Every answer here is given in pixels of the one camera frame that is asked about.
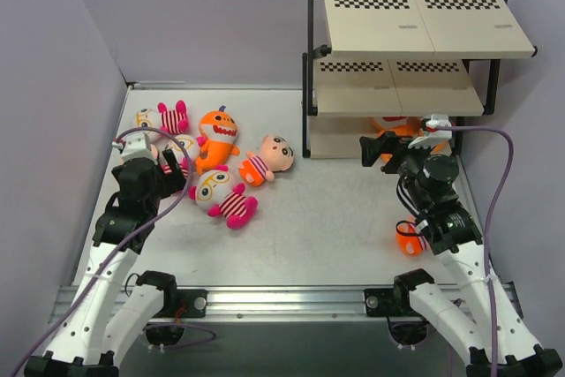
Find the aluminium front rail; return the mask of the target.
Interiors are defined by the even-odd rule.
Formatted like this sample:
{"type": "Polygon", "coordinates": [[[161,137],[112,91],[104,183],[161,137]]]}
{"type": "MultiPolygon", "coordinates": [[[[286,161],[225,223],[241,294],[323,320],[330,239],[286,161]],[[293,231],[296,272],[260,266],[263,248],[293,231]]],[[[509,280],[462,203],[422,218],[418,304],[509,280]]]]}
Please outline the aluminium front rail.
{"type": "MultiPolygon", "coordinates": [[[[178,291],[204,289],[207,295],[206,316],[183,319],[212,322],[331,322],[363,321],[373,318],[365,314],[364,290],[392,286],[319,285],[319,286],[179,286],[178,291]]],[[[417,320],[412,310],[398,306],[399,314],[391,320],[417,320]]]]}

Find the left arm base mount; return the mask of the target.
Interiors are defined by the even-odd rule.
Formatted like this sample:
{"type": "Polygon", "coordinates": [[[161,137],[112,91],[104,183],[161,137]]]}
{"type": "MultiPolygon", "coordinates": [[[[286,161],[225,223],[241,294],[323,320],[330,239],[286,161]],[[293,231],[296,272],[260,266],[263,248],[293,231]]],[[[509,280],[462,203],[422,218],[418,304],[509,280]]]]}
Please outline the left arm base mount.
{"type": "Polygon", "coordinates": [[[177,294],[175,318],[199,319],[206,316],[207,295],[204,289],[180,290],[177,294]]]}

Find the peach boy plush centre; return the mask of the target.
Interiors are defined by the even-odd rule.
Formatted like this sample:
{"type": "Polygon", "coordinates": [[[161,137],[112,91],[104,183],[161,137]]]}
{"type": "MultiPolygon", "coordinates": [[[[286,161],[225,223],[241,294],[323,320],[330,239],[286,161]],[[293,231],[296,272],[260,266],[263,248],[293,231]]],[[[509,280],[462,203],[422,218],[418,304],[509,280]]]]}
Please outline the peach boy plush centre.
{"type": "Polygon", "coordinates": [[[289,142],[281,136],[268,134],[263,138],[258,153],[246,152],[246,158],[238,165],[238,172],[245,183],[258,187],[265,182],[273,182],[275,174],[289,170],[294,160],[289,142]]]}

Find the cream black three-tier shelf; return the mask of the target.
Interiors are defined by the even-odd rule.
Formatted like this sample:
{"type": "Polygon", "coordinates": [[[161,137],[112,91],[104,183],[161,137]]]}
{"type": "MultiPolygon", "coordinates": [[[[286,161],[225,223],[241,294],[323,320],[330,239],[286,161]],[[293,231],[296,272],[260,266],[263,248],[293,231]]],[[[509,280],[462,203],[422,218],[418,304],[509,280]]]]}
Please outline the cream black three-tier shelf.
{"type": "Polygon", "coordinates": [[[374,117],[494,113],[500,65],[536,56],[508,0],[307,0],[322,3],[323,44],[302,56],[302,154],[355,158],[374,117]]]}

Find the peach boy plush left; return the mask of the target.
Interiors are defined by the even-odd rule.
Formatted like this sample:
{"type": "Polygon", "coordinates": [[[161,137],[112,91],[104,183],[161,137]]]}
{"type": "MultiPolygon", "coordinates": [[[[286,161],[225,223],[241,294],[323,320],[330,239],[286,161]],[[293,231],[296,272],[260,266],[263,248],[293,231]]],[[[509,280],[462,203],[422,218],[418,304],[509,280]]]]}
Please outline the peach boy plush left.
{"type": "Polygon", "coordinates": [[[158,161],[158,160],[159,160],[159,150],[158,150],[158,148],[156,147],[156,145],[154,145],[154,144],[149,144],[149,148],[150,148],[150,151],[151,151],[151,154],[152,154],[153,158],[154,158],[156,161],[158,161]]]}

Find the peach boy plush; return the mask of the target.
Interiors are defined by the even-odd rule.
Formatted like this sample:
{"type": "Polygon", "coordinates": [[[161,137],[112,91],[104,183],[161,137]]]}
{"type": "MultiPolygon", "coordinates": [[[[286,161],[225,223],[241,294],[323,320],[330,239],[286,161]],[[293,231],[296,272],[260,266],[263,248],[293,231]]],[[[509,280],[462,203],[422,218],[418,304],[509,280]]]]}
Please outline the peach boy plush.
{"type": "Polygon", "coordinates": [[[151,151],[151,154],[152,154],[153,158],[154,158],[156,161],[158,161],[158,160],[159,160],[159,150],[158,150],[158,148],[156,147],[156,145],[154,145],[154,144],[149,144],[149,148],[150,148],[150,151],[151,151]]]}
{"type": "Polygon", "coordinates": [[[426,239],[416,231],[412,221],[401,220],[395,226],[395,239],[400,250],[408,256],[419,256],[429,251],[426,239]]]}
{"type": "Polygon", "coordinates": [[[238,172],[245,183],[258,187],[265,182],[273,182],[275,174],[289,170],[294,160],[289,142],[281,136],[268,134],[263,138],[258,153],[246,152],[246,158],[238,165],[238,172]]]}

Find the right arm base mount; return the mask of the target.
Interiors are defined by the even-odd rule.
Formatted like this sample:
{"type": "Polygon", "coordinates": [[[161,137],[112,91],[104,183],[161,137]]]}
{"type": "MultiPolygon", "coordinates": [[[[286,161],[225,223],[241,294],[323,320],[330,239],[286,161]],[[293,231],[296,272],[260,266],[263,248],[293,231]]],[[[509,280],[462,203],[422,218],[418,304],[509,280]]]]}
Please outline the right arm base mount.
{"type": "Polygon", "coordinates": [[[387,318],[399,314],[394,290],[386,288],[369,288],[364,290],[365,314],[373,318],[387,318]]]}

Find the peach boy plush right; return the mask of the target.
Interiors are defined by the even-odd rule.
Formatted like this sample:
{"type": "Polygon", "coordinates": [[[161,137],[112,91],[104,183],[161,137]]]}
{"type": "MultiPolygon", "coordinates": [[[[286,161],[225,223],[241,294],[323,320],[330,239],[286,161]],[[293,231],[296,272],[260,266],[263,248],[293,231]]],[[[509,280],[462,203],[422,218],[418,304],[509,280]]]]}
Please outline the peach boy plush right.
{"type": "Polygon", "coordinates": [[[416,231],[412,221],[401,220],[395,226],[395,239],[400,250],[408,256],[419,256],[429,251],[426,239],[416,231]]]}

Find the white pink glasses plush front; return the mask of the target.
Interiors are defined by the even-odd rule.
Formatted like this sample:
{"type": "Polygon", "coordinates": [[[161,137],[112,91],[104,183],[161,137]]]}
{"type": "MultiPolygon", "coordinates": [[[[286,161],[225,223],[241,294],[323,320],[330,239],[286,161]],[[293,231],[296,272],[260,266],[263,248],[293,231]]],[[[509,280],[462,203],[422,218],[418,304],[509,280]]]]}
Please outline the white pink glasses plush front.
{"type": "Polygon", "coordinates": [[[222,216],[229,229],[238,230],[252,220],[259,205],[255,197],[245,194],[245,189],[228,166],[218,165],[200,175],[188,196],[208,216],[222,216]]]}

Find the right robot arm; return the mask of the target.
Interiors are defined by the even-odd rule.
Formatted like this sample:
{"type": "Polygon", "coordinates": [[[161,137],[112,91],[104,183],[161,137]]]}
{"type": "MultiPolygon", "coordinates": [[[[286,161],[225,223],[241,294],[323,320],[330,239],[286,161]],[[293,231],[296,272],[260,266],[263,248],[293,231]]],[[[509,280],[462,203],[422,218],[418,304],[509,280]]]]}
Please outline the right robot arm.
{"type": "Polygon", "coordinates": [[[381,155],[389,155],[381,171],[399,177],[399,193],[409,199],[416,236],[447,269],[469,311],[449,300],[422,268],[395,277],[393,307],[425,318],[458,354],[469,376],[556,375],[563,368],[559,353],[543,347],[526,327],[487,258],[486,238],[459,200],[456,158],[410,143],[392,132],[362,136],[361,163],[371,167],[381,155]]]}

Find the white pink glasses plush middle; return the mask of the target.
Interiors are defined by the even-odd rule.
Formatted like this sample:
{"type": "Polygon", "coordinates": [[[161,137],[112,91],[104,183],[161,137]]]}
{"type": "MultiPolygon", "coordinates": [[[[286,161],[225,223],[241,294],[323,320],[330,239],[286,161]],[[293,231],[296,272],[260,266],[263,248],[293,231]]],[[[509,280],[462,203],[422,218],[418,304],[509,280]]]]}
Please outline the white pink glasses plush middle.
{"type": "Polygon", "coordinates": [[[175,135],[175,139],[177,143],[168,138],[162,138],[157,142],[156,147],[159,152],[159,162],[163,172],[169,174],[171,169],[162,152],[170,149],[176,157],[176,161],[185,177],[189,178],[194,172],[194,162],[200,156],[200,145],[197,139],[189,134],[175,135]]]}

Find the white pink glasses plush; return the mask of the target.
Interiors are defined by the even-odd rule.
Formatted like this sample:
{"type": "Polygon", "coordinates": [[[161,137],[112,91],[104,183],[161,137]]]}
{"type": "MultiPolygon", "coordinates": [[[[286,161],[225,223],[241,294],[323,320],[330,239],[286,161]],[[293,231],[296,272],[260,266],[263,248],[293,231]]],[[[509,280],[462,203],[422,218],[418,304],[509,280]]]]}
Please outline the white pink glasses plush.
{"type": "Polygon", "coordinates": [[[159,162],[163,172],[169,174],[171,169],[162,152],[170,149],[176,157],[176,161],[185,177],[189,178],[194,172],[194,162],[200,156],[200,145],[197,139],[189,134],[175,135],[175,139],[177,143],[168,138],[162,138],[157,142],[156,147],[159,152],[159,162]]]}
{"type": "Polygon", "coordinates": [[[255,197],[245,194],[245,189],[228,166],[218,165],[200,175],[188,196],[208,216],[222,216],[229,229],[238,230],[252,220],[259,205],[255,197]]]}

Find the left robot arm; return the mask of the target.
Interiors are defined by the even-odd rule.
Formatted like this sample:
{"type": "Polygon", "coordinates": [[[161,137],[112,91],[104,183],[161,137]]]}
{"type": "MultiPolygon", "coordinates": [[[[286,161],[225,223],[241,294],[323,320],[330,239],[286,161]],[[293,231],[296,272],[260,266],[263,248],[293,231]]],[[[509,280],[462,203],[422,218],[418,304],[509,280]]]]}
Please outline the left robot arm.
{"type": "Polygon", "coordinates": [[[147,322],[177,309],[175,277],[147,271],[125,305],[112,311],[156,221],[167,214],[160,209],[161,201],[188,188],[187,173],[169,149],[155,158],[145,147],[126,147],[122,156],[122,163],[112,170],[118,189],[96,221],[87,267],[72,304],[40,340],[44,352],[29,356],[26,376],[117,376],[124,355],[147,322]]]}

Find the orange shark plush back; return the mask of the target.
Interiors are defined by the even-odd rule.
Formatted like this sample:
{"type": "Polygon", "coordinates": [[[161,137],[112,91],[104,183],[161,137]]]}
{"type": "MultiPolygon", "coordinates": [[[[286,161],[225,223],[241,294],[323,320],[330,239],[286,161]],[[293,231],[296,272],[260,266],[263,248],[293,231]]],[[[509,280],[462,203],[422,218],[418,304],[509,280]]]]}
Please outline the orange shark plush back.
{"type": "Polygon", "coordinates": [[[224,105],[201,118],[199,131],[200,155],[194,160],[194,165],[200,175],[225,164],[231,156],[240,155],[236,145],[238,126],[224,105]]]}

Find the white pink striped plush back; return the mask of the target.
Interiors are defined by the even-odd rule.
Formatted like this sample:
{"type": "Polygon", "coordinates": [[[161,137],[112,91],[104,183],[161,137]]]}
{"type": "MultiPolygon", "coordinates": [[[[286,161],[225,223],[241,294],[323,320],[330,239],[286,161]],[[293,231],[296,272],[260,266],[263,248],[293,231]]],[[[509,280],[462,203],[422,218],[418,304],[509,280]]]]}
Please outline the white pink striped plush back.
{"type": "Polygon", "coordinates": [[[172,135],[186,133],[190,126],[187,107],[182,100],[177,101],[173,109],[163,102],[157,105],[157,109],[140,109],[135,113],[133,123],[142,128],[158,128],[172,135]]]}

